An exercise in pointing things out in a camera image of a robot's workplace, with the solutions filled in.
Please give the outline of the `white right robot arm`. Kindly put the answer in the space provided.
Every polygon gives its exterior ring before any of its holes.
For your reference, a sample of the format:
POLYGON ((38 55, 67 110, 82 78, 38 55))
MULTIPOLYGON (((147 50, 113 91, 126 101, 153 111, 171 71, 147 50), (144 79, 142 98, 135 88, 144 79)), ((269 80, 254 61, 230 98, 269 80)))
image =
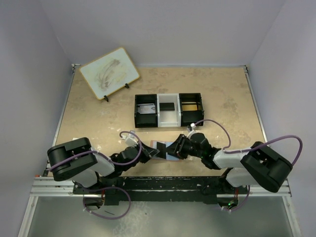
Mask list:
POLYGON ((237 187, 259 185, 265 190, 276 193, 293 169, 293 165, 280 154, 262 142, 255 142, 249 151, 232 153, 211 146, 202 133, 190 137, 179 135, 177 140, 166 147, 169 155, 179 159, 193 156, 209 169, 227 169, 220 180, 220 189, 231 193, 237 187))

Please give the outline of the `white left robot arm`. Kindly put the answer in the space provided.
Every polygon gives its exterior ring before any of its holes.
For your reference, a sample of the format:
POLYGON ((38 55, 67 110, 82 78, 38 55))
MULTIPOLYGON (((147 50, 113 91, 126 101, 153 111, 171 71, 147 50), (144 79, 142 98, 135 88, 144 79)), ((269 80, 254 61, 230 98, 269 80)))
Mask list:
POLYGON ((136 164, 146 163, 160 153, 160 150, 143 144, 132 132, 121 135, 121 139, 127 147, 110 157, 95 150, 86 137, 51 147, 47 151, 49 171, 55 181, 71 180, 95 194, 102 187, 100 176, 119 177, 136 164))

